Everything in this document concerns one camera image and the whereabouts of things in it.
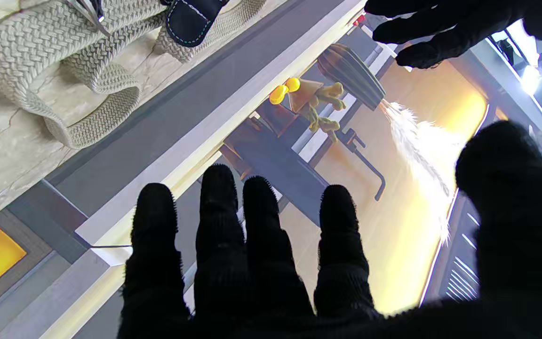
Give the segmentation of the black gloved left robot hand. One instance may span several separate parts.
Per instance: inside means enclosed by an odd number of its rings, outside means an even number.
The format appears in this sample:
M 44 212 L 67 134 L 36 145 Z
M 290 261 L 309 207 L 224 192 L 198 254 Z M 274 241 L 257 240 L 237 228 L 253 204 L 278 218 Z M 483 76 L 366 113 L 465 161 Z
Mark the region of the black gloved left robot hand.
M 364 11 L 388 19 L 374 29 L 374 41 L 402 45 L 429 38 L 396 57 L 398 65 L 418 69 L 459 57 L 517 21 L 542 40 L 542 0 L 368 0 Z

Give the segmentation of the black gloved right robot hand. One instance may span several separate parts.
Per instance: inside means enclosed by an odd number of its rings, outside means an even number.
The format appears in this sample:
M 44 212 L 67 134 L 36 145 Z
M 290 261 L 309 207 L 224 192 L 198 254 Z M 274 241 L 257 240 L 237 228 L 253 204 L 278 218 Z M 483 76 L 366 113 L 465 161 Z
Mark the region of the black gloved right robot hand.
M 356 208 L 328 186 L 320 204 L 318 283 L 311 302 L 280 227 L 271 185 L 243 186 L 246 228 L 229 167 L 202 177 L 194 277 L 183 300 L 178 221 L 167 186 L 137 199 L 119 339 L 542 339 L 542 155 L 521 125 L 499 121 L 471 138 L 456 184 L 479 214 L 477 298 L 446 298 L 396 315 L 374 307 Z

